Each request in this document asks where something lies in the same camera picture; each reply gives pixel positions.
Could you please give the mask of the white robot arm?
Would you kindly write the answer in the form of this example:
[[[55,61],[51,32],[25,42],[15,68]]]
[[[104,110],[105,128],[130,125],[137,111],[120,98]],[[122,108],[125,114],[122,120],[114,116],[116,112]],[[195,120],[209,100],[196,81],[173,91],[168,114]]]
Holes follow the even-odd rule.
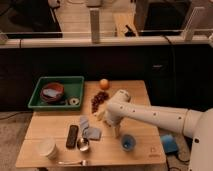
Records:
[[[192,139],[188,171],[213,171],[213,108],[205,112],[130,102],[126,90],[118,90],[106,103],[105,118],[111,126],[124,117],[143,121]]]

